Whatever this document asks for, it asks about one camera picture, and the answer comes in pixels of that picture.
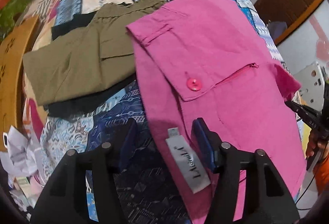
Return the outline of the person's right hand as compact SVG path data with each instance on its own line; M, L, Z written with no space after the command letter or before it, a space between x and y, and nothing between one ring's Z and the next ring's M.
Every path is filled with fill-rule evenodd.
M322 150L322 157L320 160L324 160L328 156L328 145L326 143L320 142L317 140L318 134L316 130L311 130L308 137L308 144L306 149L306 158L315 155L315 148L318 147L319 150Z

